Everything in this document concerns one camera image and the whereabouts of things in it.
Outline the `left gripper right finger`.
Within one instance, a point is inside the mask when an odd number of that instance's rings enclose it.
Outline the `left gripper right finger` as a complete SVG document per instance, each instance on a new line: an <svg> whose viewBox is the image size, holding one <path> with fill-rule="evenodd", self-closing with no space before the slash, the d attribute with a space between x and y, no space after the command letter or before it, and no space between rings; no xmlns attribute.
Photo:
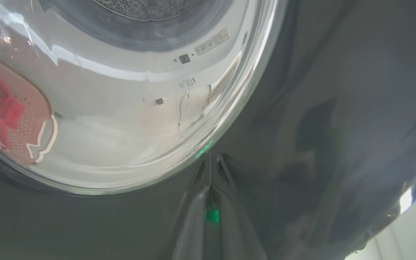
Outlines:
<svg viewBox="0 0 416 260"><path fill-rule="evenodd" d="M212 155L212 194L220 218L221 259L267 260L230 170L220 154Z"/></svg>

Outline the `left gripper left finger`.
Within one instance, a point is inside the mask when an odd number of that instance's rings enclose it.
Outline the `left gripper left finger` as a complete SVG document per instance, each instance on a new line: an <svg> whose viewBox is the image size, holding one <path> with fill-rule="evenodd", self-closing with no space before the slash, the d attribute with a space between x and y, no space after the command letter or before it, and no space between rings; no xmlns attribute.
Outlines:
<svg viewBox="0 0 416 260"><path fill-rule="evenodd" d="M204 154L187 189L178 215L173 260L203 259L207 199L211 186L211 156Z"/></svg>

